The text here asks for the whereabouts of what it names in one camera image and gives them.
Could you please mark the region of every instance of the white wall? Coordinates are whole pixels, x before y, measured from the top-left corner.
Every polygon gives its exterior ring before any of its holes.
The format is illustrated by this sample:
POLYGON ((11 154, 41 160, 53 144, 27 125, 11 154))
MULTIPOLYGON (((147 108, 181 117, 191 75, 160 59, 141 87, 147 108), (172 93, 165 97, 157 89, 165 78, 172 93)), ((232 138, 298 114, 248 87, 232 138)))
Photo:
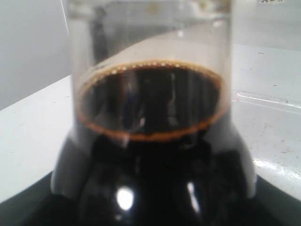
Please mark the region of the white wall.
POLYGON ((61 0, 2 0, 0 110, 69 74, 61 0))

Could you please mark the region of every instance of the coffee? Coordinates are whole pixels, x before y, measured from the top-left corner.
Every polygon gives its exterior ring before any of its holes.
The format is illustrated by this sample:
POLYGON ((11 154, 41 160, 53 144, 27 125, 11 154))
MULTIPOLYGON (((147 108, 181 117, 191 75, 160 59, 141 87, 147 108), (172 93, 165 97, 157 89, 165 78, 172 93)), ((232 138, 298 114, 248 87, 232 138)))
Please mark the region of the coffee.
POLYGON ((228 222, 250 197, 253 175, 223 88, 219 75, 176 61, 96 72, 76 103, 78 134, 92 142, 94 162, 79 198, 80 220, 228 222))

